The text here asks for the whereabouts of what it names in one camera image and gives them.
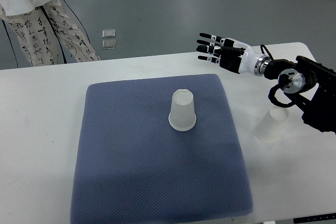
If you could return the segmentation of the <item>black ring robot finger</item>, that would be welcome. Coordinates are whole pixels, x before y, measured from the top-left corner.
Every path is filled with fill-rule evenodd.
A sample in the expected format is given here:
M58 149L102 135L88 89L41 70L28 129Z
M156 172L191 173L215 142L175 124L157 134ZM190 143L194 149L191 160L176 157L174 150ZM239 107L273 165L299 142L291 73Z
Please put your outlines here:
M207 45L199 45L196 48L196 51L207 53L207 54L221 54L221 46L207 46Z

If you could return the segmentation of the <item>black middle robot finger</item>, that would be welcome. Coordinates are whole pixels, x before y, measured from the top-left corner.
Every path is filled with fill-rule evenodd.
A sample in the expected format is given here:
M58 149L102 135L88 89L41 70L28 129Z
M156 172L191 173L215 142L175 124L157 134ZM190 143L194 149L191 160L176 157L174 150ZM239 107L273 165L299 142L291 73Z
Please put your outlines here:
M222 48L223 45L215 43L215 42L210 42L210 41L205 41L205 40L197 40L198 46L197 48L201 47L214 47L215 49Z

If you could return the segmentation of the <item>black index robot finger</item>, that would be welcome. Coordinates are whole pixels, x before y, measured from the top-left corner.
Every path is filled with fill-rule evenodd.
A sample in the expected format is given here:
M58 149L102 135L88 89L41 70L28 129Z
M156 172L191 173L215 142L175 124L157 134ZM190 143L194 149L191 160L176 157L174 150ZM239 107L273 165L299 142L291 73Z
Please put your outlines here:
M216 35L211 35L211 34L206 34L206 33L199 33L199 35L202 38L210 39L210 40L216 41L218 43L224 43L224 41L225 41L225 38L222 38L222 37L216 36Z

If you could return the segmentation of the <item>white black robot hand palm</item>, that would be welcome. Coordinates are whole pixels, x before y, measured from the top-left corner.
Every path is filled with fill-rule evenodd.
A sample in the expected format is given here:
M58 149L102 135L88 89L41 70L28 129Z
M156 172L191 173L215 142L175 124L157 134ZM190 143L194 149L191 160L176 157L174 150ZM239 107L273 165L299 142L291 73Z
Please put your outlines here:
M269 63L269 56L255 52L250 45L231 38L225 38L223 46L245 48L240 57L223 57L220 54L219 66L233 73L264 74L266 65Z

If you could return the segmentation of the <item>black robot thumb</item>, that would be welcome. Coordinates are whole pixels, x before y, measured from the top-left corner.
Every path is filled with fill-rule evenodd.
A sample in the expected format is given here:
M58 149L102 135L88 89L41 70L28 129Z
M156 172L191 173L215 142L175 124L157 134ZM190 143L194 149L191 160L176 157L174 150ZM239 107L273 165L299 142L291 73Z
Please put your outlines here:
M240 57L244 54L245 48L236 48L236 47L222 47L222 56L223 57Z

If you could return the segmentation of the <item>black little robot finger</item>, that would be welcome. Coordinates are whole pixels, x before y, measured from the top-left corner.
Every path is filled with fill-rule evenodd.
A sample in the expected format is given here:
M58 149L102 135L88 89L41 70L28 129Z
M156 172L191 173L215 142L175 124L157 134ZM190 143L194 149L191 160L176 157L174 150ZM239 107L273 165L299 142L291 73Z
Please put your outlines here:
M220 59L216 58L216 57L208 57L208 56L198 56L197 57L199 60L203 60L203 61L207 61L207 62L211 62L214 64L219 64L220 63Z

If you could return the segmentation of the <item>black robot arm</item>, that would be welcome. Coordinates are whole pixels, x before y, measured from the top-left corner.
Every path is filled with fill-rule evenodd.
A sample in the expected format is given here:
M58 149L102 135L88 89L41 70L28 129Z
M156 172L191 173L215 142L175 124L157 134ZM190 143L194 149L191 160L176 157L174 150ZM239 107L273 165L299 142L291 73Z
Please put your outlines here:
M200 33L196 50L199 60L218 64L233 73L251 73L276 80L268 94L273 105L297 106L304 124L321 132L335 132L335 71L307 57L295 62L274 59L265 45L261 52L232 38Z

